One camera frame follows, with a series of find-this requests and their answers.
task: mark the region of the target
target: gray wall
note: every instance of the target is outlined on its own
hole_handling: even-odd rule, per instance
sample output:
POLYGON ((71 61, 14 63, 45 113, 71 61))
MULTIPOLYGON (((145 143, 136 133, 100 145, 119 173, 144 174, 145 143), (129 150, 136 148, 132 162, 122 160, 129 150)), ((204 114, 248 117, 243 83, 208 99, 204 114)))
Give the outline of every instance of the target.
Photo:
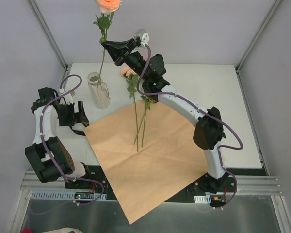
POLYGON ((0 1, 0 233, 29 164, 34 138, 30 107, 38 88, 58 86, 63 70, 25 0, 0 1))
POLYGON ((241 78, 263 157, 280 178, 291 213, 291 0, 281 5, 241 78))
MULTIPOLYGON (((274 0, 123 0, 109 40, 128 40, 146 28, 167 63, 240 61, 274 0)), ((94 0, 37 0, 66 61, 101 62, 94 0)))

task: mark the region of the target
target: flower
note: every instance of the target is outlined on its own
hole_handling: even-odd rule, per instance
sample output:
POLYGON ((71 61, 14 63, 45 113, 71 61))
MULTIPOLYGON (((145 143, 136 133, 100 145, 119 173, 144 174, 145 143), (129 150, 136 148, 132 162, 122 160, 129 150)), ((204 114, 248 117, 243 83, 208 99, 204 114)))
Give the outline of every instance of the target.
POLYGON ((110 14, 110 12, 116 11, 121 4, 121 0, 96 0, 100 6, 100 11, 103 14, 110 14))
POLYGON ((131 68, 129 67, 123 67, 121 70, 121 75, 124 76, 125 78, 130 77, 131 75, 135 75, 136 72, 133 71, 131 68))

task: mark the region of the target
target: tabletop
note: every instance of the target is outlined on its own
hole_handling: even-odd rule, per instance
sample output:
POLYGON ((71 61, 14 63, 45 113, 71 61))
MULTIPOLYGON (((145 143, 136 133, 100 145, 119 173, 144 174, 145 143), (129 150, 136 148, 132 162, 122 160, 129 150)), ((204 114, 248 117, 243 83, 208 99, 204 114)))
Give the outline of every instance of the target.
MULTIPOLYGON (((164 78, 183 96, 207 108, 215 106, 220 110, 222 120, 230 125, 243 142, 243 150, 222 148, 225 165, 229 168, 261 168, 259 152, 254 140, 242 92, 233 65, 195 65, 165 64, 167 73, 164 78)), ((125 78, 120 76, 121 67, 114 63, 105 63, 101 77, 108 85, 110 105, 107 109, 95 107, 90 93, 87 76, 98 72, 100 63, 74 63, 70 74, 82 77, 81 86, 75 91, 73 101, 83 101, 85 113, 90 124, 133 103, 129 98, 125 78)), ((65 89, 75 87, 79 82, 76 77, 68 79, 65 89)), ((226 139, 222 144, 238 146, 238 142, 228 129, 224 128, 226 139)), ((74 134, 69 127, 57 126, 57 135, 69 151, 74 162, 99 165, 86 137, 74 134)))

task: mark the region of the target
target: purple cable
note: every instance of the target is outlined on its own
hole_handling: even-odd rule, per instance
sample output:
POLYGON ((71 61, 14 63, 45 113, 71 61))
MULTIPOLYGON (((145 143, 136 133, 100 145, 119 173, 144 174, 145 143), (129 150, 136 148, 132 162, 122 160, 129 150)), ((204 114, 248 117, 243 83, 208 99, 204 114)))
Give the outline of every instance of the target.
POLYGON ((241 141, 241 139, 239 138, 239 136, 236 134, 236 132, 229 126, 227 125, 225 122, 221 121, 220 119, 218 118, 215 118, 213 116, 211 116, 210 114, 204 112, 203 110, 199 109, 195 104, 193 104, 191 101, 189 101, 187 98, 181 96, 181 95, 178 95, 178 94, 175 94, 173 92, 155 92, 155 93, 145 93, 145 92, 142 92, 140 90, 140 82, 141 82, 141 79, 143 78, 145 72, 146 72, 146 69, 148 68, 149 66, 149 63, 150 63, 150 59, 151 59, 151 48, 149 45, 145 45, 147 50, 148 50, 148 57, 147 57, 147 60, 146 60, 146 63, 145 63, 145 67, 144 69, 142 70, 141 74, 140 74, 140 77, 138 79, 138 82, 137 82, 137 91, 141 94, 141 95, 145 95, 145 96, 154 96, 154 95, 172 95, 172 96, 175 96, 175 97, 178 97, 180 99, 182 99, 183 101, 187 102, 189 105, 191 105, 194 109, 196 109, 198 112, 201 112, 202 114, 208 116, 209 118, 217 121, 218 123, 224 125, 225 127, 228 128, 228 130, 230 130, 230 132, 235 136, 235 138, 237 139, 238 143, 240 144, 239 147, 232 147, 232 146, 229 146, 229 145, 219 145, 218 146, 218 154, 219 154, 219 159, 220 159, 220 164, 221 164, 221 167, 222 169, 230 176, 232 176, 235 180, 235 191, 232 195, 232 197, 230 198, 230 200, 224 205, 226 206, 236 195, 236 192, 237 192, 237 179, 235 177, 235 175, 233 175, 231 172, 229 172, 227 169, 225 169, 223 167, 223 161, 222 161, 222 155, 221 155, 221 152, 220 152, 220 148, 229 148, 229 149, 233 149, 233 150, 241 150, 243 149, 243 142, 241 141))
MULTIPOLYGON (((48 102, 48 103, 45 105, 45 107, 43 108, 43 110, 42 110, 42 114, 41 114, 41 116, 40 116, 40 133, 41 133, 41 141, 42 141, 42 144, 43 144, 43 146, 44 146, 44 149, 45 149, 46 152, 48 153, 50 159, 52 160, 52 162, 54 163, 54 165, 55 165, 56 168, 58 169, 60 175, 63 177, 63 179, 64 179, 65 182, 68 182, 68 180, 73 180, 73 178, 67 178, 67 177, 65 176, 63 170, 60 168, 60 166, 58 165, 56 159, 54 158, 54 156, 52 155, 52 153, 50 152, 50 150, 48 149, 48 147, 47 147, 47 145, 46 145, 46 142, 45 142, 45 139, 44 139, 44 135, 43 135, 43 117, 44 117, 44 112, 46 111, 46 109, 47 109, 47 108, 48 108, 48 107, 49 107, 53 102, 55 102, 55 101, 59 100, 60 98, 62 98, 62 97, 64 97, 64 96, 68 95, 69 93, 75 91, 75 90, 76 90, 76 89, 81 85, 81 83, 82 83, 82 78, 81 78, 79 75, 71 74, 71 75, 68 75, 66 78, 63 79, 63 81, 62 81, 62 83, 61 83, 61 85, 60 85, 60 88, 62 88, 63 83, 64 83, 68 78, 73 77, 73 76, 74 76, 74 77, 78 77, 78 78, 80 79, 80 82, 78 83, 78 85, 76 85, 74 88, 72 88, 71 90, 67 91, 66 93, 64 93, 64 94, 62 94, 62 95, 60 95, 60 96, 58 96, 58 97, 52 99, 50 102, 48 102)), ((89 182, 97 183, 97 184, 99 184, 99 185, 101 186, 101 188, 102 188, 101 194, 100 194, 97 198, 95 198, 94 200, 92 200, 92 201, 90 201, 90 202, 88 202, 88 203, 80 203, 79 205, 89 205, 89 204, 92 204, 92 203, 94 203, 95 201, 97 201, 97 200, 102 196, 102 194, 104 193, 104 187, 103 187, 102 183, 100 183, 99 181, 90 180, 90 179, 85 179, 85 178, 75 178, 75 179, 76 179, 76 180, 80 180, 80 181, 89 181, 89 182)), ((55 210, 55 209, 57 209, 57 208, 59 208, 59 207, 61 207, 61 206, 63 206, 63 205, 66 205, 66 204, 68 204, 68 203, 73 203, 73 202, 72 202, 72 201, 66 201, 66 202, 61 203, 60 205, 56 206, 55 208, 50 209, 50 210, 45 211, 45 212, 42 212, 42 213, 35 213, 35 212, 33 212, 33 211, 31 210, 31 207, 29 206, 29 212, 32 213, 32 214, 34 214, 34 215, 44 215, 44 214, 47 214, 47 213, 49 213, 49 212, 51 212, 51 211, 53 211, 53 210, 55 210)))

